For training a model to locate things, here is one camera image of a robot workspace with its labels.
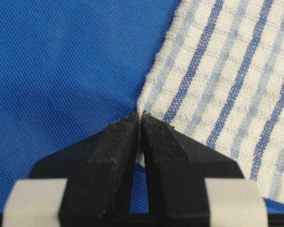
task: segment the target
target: dish towel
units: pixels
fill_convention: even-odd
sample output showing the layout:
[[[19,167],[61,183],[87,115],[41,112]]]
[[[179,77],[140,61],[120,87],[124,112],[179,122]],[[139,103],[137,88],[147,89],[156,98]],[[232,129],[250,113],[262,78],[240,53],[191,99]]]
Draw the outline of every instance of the dish towel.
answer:
[[[284,203],[284,0],[182,0],[137,108]]]

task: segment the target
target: light blue stripe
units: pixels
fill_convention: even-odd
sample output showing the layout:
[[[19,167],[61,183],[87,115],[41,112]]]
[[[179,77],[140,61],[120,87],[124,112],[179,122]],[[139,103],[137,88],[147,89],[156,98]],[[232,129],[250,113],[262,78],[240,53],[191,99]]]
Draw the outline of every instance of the light blue stripe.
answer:
[[[278,159],[275,163],[276,170],[273,174],[273,179],[271,182],[271,188],[269,192],[269,198],[276,200],[279,194],[280,183],[282,181],[283,171],[284,171],[284,145],[283,149],[279,152]]]
[[[192,115],[191,121],[184,132],[184,134],[187,136],[191,136],[194,134],[195,129],[201,122],[202,116],[213,97],[214,91],[220,80],[220,75],[225,67],[225,63],[229,57],[229,54],[233,47],[233,43],[238,35],[238,30],[240,28],[242,19],[245,16],[247,5],[248,0],[241,0],[239,6],[237,7],[236,14],[233,16],[232,19],[230,31],[226,37],[220,56],[215,63],[210,80],[207,82],[205,91],[203,92],[202,98],[198,103],[198,107]]]
[[[252,39],[248,44],[247,50],[245,52],[243,62],[238,70],[238,74],[235,78],[235,83],[231,87],[231,90],[228,94],[226,104],[224,105],[223,109],[220,112],[218,120],[215,123],[213,130],[211,131],[209,137],[207,138],[206,145],[215,148],[216,141],[223,130],[225,122],[235,104],[235,101],[238,97],[238,94],[243,86],[245,76],[248,72],[249,66],[251,64],[252,58],[257,50],[257,47],[260,43],[261,36],[264,30],[264,26],[267,21],[267,17],[271,6],[273,4],[273,0],[265,0],[260,12],[260,17],[256,23],[254,28]]]
[[[194,53],[194,56],[192,60],[190,61],[190,64],[188,66],[187,72],[185,76],[183,77],[179,90],[176,94],[176,96],[173,98],[171,105],[167,112],[165,113],[165,116],[163,118],[163,121],[166,123],[171,123],[173,118],[176,116],[177,111],[179,107],[181,106],[187,91],[190,87],[190,84],[195,76],[195,72],[197,71],[199,64],[203,58],[203,55],[207,49],[208,43],[210,41],[210,38],[213,34],[218,16],[220,14],[220,11],[223,7],[223,1],[224,0],[216,0],[213,9],[210,13],[210,16],[207,21],[207,25],[204,28],[204,31],[200,37],[199,43],[197,45],[196,51]]]
[[[284,107],[284,82],[282,84],[282,88],[280,91],[279,100],[274,107],[270,119],[265,123],[264,129],[260,135],[260,140],[258,141],[254,151],[254,158],[253,158],[251,175],[250,175],[250,178],[253,180],[257,179],[264,150],[268,144],[271,132],[273,131],[275,124],[279,119],[279,115],[281,114],[283,107]]]
[[[242,120],[240,127],[237,131],[237,134],[233,139],[232,146],[231,146],[231,158],[233,159],[238,158],[241,144],[244,138],[248,135],[248,130],[249,130],[252,120],[257,115],[260,103],[266,92],[266,88],[267,88],[267,84],[269,82],[270,76],[275,69],[275,62],[281,51],[283,40],[284,40],[284,16],[282,18],[279,31],[275,37],[273,49],[270,52],[269,58],[264,67],[264,71],[261,74],[261,77],[260,77],[261,79],[257,85],[257,91],[253,95],[251,99],[251,103],[248,107],[248,112],[245,115],[244,119]]]
[[[147,103],[144,107],[144,111],[147,112],[147,113],[149,113],[151,111],[152,106],[155,104],[159,93],[162,91],[162,88],[165,84],[165,81],[166,81],[169,73],[171,72],[171,70],[174,67],[177,55],[179,54],[179,52],[180,52],[180,50],[183,46],[187,32],[188,32],[191,24],[194,21],[195,13],[196,13],[196,11],[199,7],[200,1],[201,0],[193,1],[190,5],[189,10],[187,11],[187,13],[185,15],[184,21],[181,25],[181,28],[179,30],[177,37],[176,37],[176,40],[173,41],[173,43],[172,43],[171,50],[170,50],[169,55],[168,55],[168,57],[165,61],[165,66],[160,71],[160,74],[158,75],[158,81],[154,85],[154,87],[153,87],[153,89],[152,89],[152,91],[151,91],[151,93],[148,97]]]

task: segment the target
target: textured towel fabric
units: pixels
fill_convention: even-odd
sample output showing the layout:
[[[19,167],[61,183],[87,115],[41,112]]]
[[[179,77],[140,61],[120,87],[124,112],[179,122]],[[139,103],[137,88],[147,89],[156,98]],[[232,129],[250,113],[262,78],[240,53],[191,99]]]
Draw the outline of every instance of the textured towel fabric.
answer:
[[[137,105],[284,203],[284,0],[182,0]]]

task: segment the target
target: blue fabric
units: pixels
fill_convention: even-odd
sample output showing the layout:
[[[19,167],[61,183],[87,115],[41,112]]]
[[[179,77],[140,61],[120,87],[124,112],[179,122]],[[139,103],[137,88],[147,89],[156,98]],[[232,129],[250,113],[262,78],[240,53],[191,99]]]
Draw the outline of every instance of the blue fabric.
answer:
[[[0,0],[0,212],[37,160],[135,111],[179,2]]]
[[[149,213],[145,168],[138,163],[134,169],[130,213]]]

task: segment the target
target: white towel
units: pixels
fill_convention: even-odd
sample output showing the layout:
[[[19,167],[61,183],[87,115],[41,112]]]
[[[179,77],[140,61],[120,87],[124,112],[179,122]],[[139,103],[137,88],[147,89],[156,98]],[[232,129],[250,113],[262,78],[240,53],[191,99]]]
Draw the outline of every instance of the white towel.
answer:
[[[284,203],[284,0],[182,0],[137,108]]]

